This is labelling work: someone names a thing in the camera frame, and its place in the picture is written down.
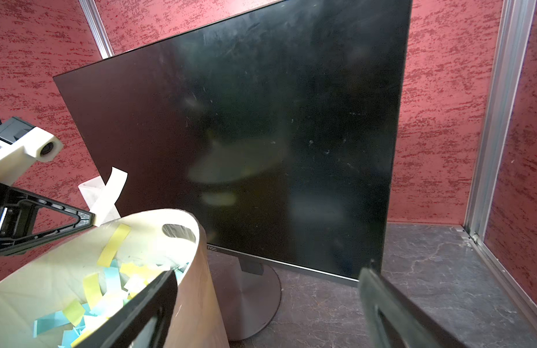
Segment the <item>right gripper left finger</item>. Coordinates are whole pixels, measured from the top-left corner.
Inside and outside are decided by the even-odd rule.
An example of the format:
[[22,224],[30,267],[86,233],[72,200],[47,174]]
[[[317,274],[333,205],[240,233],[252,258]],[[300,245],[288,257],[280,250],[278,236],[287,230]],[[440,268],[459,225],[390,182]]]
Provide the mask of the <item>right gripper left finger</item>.
[[163,347],[176,305],[174,271],[164,271],[78,347]]

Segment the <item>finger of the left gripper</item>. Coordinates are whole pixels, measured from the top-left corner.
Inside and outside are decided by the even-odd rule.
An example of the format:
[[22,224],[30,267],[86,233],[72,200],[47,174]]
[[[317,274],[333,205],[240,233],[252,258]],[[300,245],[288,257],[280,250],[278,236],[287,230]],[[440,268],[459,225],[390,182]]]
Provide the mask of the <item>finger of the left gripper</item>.
[[0,183],[0,256],[72,236],[94,226],[95,214]]

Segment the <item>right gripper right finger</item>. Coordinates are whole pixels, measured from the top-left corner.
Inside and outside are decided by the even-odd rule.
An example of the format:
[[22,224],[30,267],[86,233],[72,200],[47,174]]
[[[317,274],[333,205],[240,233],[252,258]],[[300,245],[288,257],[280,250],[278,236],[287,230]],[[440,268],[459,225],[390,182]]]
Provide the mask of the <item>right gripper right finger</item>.
[[375,347],[466,347],[371,268],[361,269],[358,291]]

